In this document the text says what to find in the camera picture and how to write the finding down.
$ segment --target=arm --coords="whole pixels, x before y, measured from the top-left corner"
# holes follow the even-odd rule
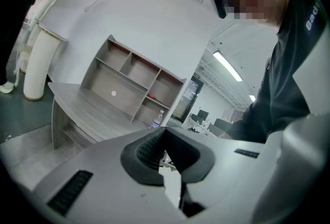
[[[256,101],[220,138],[265,143],[270,124],[269,69],[266,69]]]

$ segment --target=ceiling light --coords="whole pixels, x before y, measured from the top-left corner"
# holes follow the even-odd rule
[[[242,81],[242,78],[238,75],[238,73],[234,70],[234,68],[229,64],[229,62],[221,55],[219,51],[213,53],[213,56],[220,62],[222,65],[232,74],[232,76],[236,79],[236,81]]]
[[[251,98],[252,102],[254,102],[256,100],[255,96],[250,94],[249,97]]]

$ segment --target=plastic bottle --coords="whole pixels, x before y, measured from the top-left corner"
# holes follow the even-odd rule
[[[154,122],[151,124],[150,128],[160,126],[160,124],[163,120],[163,113],[164,113],[164,110],[161,110],[158,117],[154,119]]]

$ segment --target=white column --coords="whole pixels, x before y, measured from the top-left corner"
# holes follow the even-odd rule
[[[24,96],[29,100],[40,100],[49,67],[61,41],[65,41],[50,33],[41,26],[27,65]]]

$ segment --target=door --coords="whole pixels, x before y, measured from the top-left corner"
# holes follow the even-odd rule
[[[203,82],[193,76],[181,97],[178,105],[176,106],[175,110],[173,111],[172,118],[184,123],[185,119],[187,118],[193,104],[195,103],[198,94],[200,93]]]

